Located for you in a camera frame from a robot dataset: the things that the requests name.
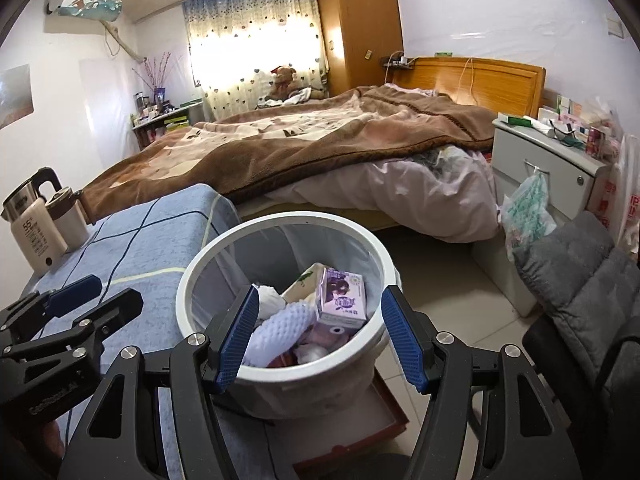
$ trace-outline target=tiled floor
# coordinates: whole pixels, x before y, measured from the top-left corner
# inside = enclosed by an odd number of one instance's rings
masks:
[[[466,245],[447,244],[404,228],[377,233],[400,272],[404,294],[414,308],[431,318],[437,329],[455,334],[470,346],[499,350],[506,343],[522,347],[522,336],[536,315],[523,319],[475,264]],[[376,368],[410,420],[395,447],[411,454],[427,409],[428,397],[418,394],[402,376],[390,347]],[[474,404],[481,400],[478,395]],[[478,441],[467,430],[459,479],[473,473]]]

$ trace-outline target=bottle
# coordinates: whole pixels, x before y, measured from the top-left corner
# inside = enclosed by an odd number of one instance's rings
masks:
[[[47,212],[43,197],[37,197],[12,222],[11,232],[38,278],[54,267],[66,252],[65,239]]]
[[[82,247],[89,238],[89,231],[80,209],[81,193],[74,193],[70,187],[63,187],[46,203],[47,212],[70,251]]]

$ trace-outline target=pink duvet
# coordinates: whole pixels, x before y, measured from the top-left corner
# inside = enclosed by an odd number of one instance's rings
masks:
[[[481,153],[454,146],[306,178],[242,204],[239,213],[306,202],[380,210],[401,225],[446,242],[486,240],[498,231],[491,167]]]

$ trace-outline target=blue gripper pad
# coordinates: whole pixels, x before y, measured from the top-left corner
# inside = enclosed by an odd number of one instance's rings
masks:
[[[59,288],[53,292],[45,310],[53,317],[63,317],[88,301],[91,301],[102,292],[102,282],[98,276],[89,274],[84,278]]]
[[[404,317],[398,301],[388,287],[382,293],[380,306],[386,330],[389,332],[396,355],[400,359],[404,376],[407,382],[415,386],[418,393],[423,394],[429,380],[424,374],[422,349]]]
[[[258,290],[252,286],[244,297],[238,315],[231,325],[220,351],[218,375],[216,376],[216,386],[219,388],[219,393],[224,392],[238,374],[244,351],[254,331],[259,308]]]

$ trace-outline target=trash bin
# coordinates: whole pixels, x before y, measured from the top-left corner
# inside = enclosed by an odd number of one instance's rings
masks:
[[[355,222],[319,212],[287,212],[251,220],[215,238],[180,280],[176,317],[187,337],[225,312],[241,287],[259,283],[282,293],[316,262],[364,277],[368,321],[345,346],[318,361],[286,368],[241,366],[230,391],[253,416],[320,415],[358,399],[388,343],[380,298],[386,286],[401,286],[391,256]]]

